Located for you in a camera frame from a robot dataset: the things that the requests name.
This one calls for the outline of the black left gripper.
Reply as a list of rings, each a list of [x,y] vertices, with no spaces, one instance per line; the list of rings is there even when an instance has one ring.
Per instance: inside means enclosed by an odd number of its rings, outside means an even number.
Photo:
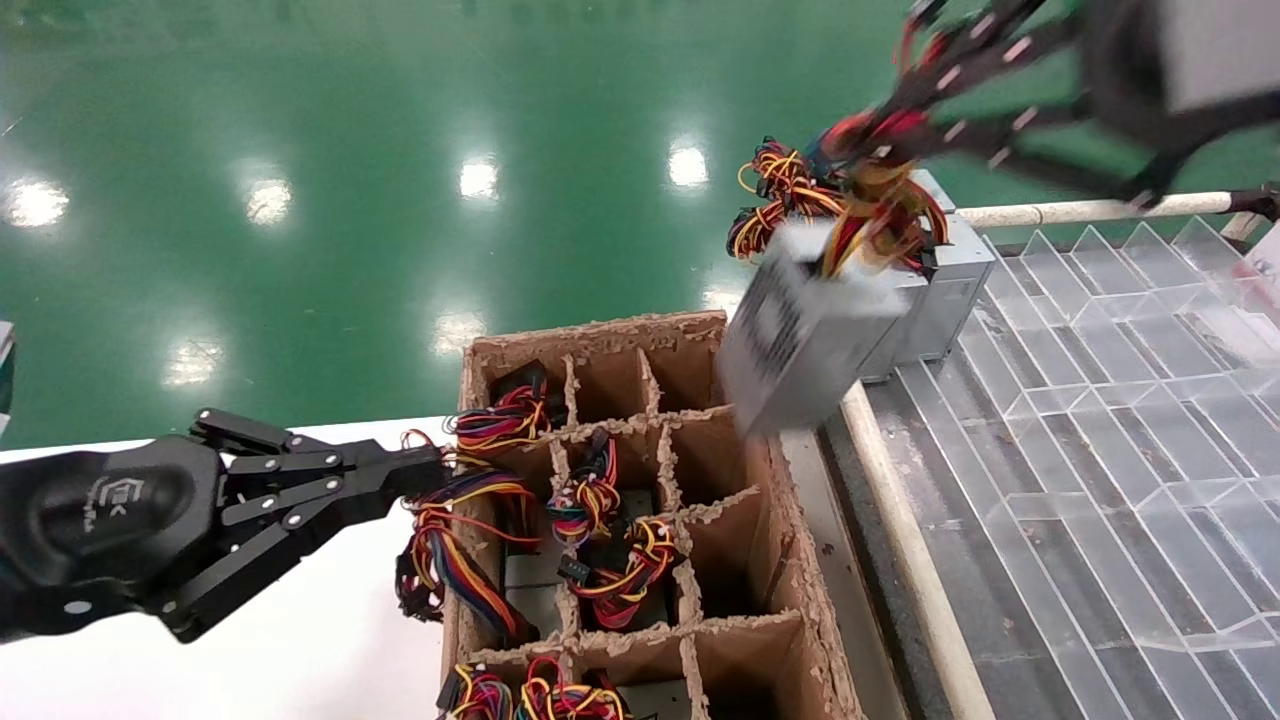
[[[189,436],[201,445],[165,436],[3,465],[3,639],[137,612],[192,643],[346,528],[451,475],[433,445],[334,445],[212,407],[197,411]],[[216,451],[232,456],[237,479],[312,482],[230,509],[224,527],[250,534],[186,582],[218,506]]]

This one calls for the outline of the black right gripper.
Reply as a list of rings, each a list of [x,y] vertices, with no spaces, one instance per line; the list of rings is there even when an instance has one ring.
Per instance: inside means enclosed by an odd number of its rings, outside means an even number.
[[[1181,172],[1180,151],[1277,123],[1276,1],[1083,1],[1041,20],[1042,1],[987,1],[952,20],[946,6],[911,5],[891,94],[831,127],[831,140],[850,141],[852,163],[965,156],[1096,199],[1158,201]],[[1068,47],[1080,26],[1091,110],[1129,140],[1071,102],[929,111]]]

